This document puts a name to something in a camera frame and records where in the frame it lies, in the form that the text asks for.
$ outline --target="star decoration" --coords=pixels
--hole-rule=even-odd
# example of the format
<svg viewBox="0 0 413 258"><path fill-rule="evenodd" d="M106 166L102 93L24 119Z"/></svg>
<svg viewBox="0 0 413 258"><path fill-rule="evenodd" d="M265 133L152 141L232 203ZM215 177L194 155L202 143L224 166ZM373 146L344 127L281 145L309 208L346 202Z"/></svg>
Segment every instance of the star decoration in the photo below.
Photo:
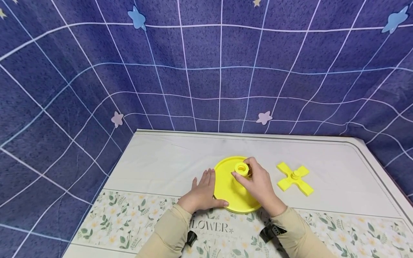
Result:
<svg viewBox="0 0 413 258"><path fill-rule="evenodd" d="M143 16L143 14L139 13L136 6L133 6L133 10L129 11L128 15L133 20L133 27L135 27L135 29L142 28L144 31L146 31L146 18L145 16Z"/></svg>
<svg viewBox="0 0 413 258"><path fill-rule="evenodd" d="M258 120L256 121L257 123L262 123L262 125L266 125L268 121L270 121L272 116L270 116L270 112L267 111L265 114L264 113L259 113L258 114Z"/></svg>
<svg viewBox="0 0 413 258"><path fill-rule="evenodd" d="M123 125L122 118L123 114L119 114L117 111L115 111L115 114L111 119L111 121L115 124L115 128L118 128L119 125Z"/></svg>
<svg viewBox="0 0 413 258"><path fill-rule="evenodd" d="M3 13L3 9L0 8L0 18L2 18L4 20L5 17L7 17L7 15L5 15Z"/></svg>
<svg viewBox="0 0 413 258"><path fill-rule="evenodd" d="M399 26L407 19L407 17L409 17L409 15L406 13L408 8L409 6L407 5L401 11L389 15L389 18L387 18L387 24L382 29L382 33L390 31L390 34L392 34L397 29L397 26Z"/></svg>
<svg viewBox="0 0 413 258"><path fill-rule="evenodd" d="M252 1L254 3L254 7L259 6L259 3L261 2L261 0L254 0Z"/></svg>

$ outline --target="printed flower pattern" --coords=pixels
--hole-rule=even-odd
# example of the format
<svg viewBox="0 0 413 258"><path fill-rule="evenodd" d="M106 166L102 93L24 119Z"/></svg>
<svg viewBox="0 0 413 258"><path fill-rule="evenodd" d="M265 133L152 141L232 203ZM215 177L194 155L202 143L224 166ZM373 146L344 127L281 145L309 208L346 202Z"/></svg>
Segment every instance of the printed flower pattern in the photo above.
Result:
<svg viewBox="0 0 413 258"><path fill-rule="evenodd" d="M102 190L73 242L137 253L176 201L175 197ZM337 257L413 258L413 235L402 220L297 211ZM183 258L285 257L282 247L264 243L259 236L269 222L261 210L235 214L210 209L196 212L191 222L190 228L204 231L191 248L184 248Z"/></svg>

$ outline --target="person's right hand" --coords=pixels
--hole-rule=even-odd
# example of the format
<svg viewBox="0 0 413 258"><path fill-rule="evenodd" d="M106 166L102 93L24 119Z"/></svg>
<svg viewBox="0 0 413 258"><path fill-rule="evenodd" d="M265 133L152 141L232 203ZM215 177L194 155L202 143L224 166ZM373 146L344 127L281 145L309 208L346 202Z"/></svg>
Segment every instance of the person's right hand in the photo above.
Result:
<svg viewBox="0 0 413 258"><path fill-rule="evenodd" d="M274 193L270 174L261 167L254 157L247 158L244 160L244 163L248 164L252 169L251 180L244 178L236 172L232 172L235 179L247 189L271 217L283 213L287 206Z"/></svg>

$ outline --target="wrist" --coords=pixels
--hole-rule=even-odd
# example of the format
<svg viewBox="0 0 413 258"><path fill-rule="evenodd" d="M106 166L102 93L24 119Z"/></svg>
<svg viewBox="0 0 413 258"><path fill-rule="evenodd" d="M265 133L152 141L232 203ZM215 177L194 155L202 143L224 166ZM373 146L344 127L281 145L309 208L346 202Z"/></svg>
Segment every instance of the wrist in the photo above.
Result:
<svg viewBox="0 0 413 258"><path fill-rule="evenodd" d="M193 202L189 200L185 195L182 196L176 204L179 205L185 211L187 211L189 214L194 214L194 212L197 211Z"/></svg>
<svg viewBox="0 0 413 258"><path fill-rule="evenodd" d="M275 194L267 198L266 201L262 203L262 206L271 218L282 214L287 209L287 205L285 205L285 203Z"/></svg>

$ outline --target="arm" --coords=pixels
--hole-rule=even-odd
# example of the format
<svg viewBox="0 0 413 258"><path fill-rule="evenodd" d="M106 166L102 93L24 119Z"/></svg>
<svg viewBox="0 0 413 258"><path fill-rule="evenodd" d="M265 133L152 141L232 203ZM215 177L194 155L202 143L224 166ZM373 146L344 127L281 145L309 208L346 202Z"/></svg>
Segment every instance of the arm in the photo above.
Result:
<svg viewBox="0 0 413 258"><path fill-rule="evenodd" d="M180 257L187 241L192 214L197 210L228 206L228 202L213 198L214 188L213 169L204 171L198 185L197 178L194 178L191 191L182 196L172 209L164 213L136 258Z"/></svg>
<svg viewBox="0 0 413 258"><path fill-rule="evenodd" d="M167 210L136 258L177 258L181 255L192 214L175 204Z"/></svg>
<svg viewBox="0 0 413 258"><path fill-rule="evenodd" d="M233 176L270 214L272 222L287 231L279 235L278 240L288 256L290 258L335 258L301 216L276 196L270 174L258 164L256 159L252 157L244 162L252 168L251 180L235 172Z"/></svg>
<svg viewBox="0 0 413 258"><path fill-rule="evenodd" d="M287 232L278 240L291 258L335 258L325 244L311 231L303 218L292 208L271 218L272 222Z"/></svg>

